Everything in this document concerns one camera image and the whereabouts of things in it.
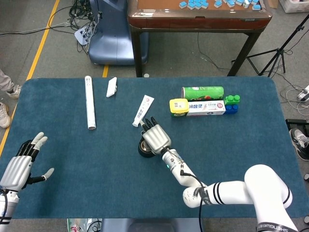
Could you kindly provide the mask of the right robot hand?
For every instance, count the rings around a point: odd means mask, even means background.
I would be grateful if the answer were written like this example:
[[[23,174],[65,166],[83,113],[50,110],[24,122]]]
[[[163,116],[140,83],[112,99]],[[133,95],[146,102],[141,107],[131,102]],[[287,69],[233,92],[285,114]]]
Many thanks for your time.
[[[167,149],[171,148],[170,137],[153,116],[150,120],[146,118],[139,123],[144,131],[142,137],[153,154],[164,154]]]

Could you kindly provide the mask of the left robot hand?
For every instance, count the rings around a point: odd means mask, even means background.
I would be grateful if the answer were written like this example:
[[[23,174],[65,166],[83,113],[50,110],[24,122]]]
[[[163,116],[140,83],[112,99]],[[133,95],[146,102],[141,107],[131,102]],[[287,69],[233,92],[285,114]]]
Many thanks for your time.
[[[19,192],[27,185],[46,181],[53,174],[55,169],[50,168],[45,174],[31,176],[33,163],[47,139],[48,137],[43,132],[39,132],[32,140],[22,143],[17,154],[8,163],[0,180],[0,186],[3,189]]]

